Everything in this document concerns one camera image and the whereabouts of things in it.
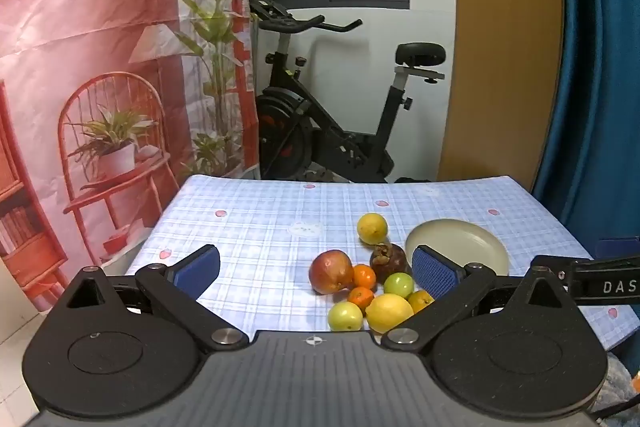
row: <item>tile floor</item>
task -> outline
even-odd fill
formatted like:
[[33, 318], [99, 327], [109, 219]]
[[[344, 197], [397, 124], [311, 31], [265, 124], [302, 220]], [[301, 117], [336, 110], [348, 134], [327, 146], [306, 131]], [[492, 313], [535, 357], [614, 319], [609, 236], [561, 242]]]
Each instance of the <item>tile floor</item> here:
[[36, 315], [0, 344], [0, 427], [20, 427], [38, 409], [22, 378], [22, 356], [44, 316]]

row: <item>exercise bike flywheel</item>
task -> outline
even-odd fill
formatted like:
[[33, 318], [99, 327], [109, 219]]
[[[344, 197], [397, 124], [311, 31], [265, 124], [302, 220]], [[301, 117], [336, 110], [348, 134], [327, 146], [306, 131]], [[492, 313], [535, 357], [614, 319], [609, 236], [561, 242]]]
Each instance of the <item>exercise bike flywheel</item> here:
[[300, 117], [291, 128], [294, 108], [285, 100], [264, 94], [256, 98], [256, 107], [262, 177], [268, 180], [295, 179], [311, 164], [312, 125], [309, 117]]

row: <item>black cable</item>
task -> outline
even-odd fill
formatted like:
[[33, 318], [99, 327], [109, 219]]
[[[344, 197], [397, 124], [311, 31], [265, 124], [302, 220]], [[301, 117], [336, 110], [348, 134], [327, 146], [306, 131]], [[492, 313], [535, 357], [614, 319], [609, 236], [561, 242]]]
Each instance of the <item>black cable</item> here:
[[627, 400], [626, 402], [617, 403], [615, 405], [610, 405], [609, 407], [605, 407], [604, 409], [600, 409], [599, 411], [594, 411], [590, 413], [590, 416], [593, 419], [608, 418], [609, 416], [613, 416], [620, 412], [626, 411], [627, 409], [631, 409], [632, 407], [638, 405], [639, 403], [640, 403], [640, 393], [636, 394], [633, 398]]

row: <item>tablecloth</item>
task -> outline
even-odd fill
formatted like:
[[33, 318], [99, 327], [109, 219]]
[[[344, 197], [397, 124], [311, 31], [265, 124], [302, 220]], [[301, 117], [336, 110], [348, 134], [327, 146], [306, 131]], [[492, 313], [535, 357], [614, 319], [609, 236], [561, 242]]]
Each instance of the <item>tablecloth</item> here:
[[[208, 243], [220, 276], [198, 302], [253, 338], [257, 330], [326, 331], [334, 296], [318, 296], [308, 268], [321, 252], [345, 251], [368, 263], [356, 223], [378, 212], [404, 248], [424, 221], [463, 219], [492, 232], [509, 253], [510, 275], [538, 254], [586, 257], [586, 250], [508, 177], [431, 184], [323, 184], [192, 176], [162, 214], [128, 273], [171, 265]], [[606, 349], [640, 327], [628, 306], [582, 308]]]

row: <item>gray plastic base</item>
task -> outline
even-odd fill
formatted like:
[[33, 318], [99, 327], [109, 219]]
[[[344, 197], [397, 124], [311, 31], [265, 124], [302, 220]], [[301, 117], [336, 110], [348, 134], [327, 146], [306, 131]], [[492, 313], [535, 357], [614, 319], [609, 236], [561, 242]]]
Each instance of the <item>gray plastic base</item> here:
[[[45, 411], [31, 427], [91, 421]], [[540, 423], [502, 421], [453, 401], [415, 355], [386, 351], [366, 331], [262, 331], [241, 351], [207, 360], [180, 395], [100, 427], [594, 427], [580, 413]]]

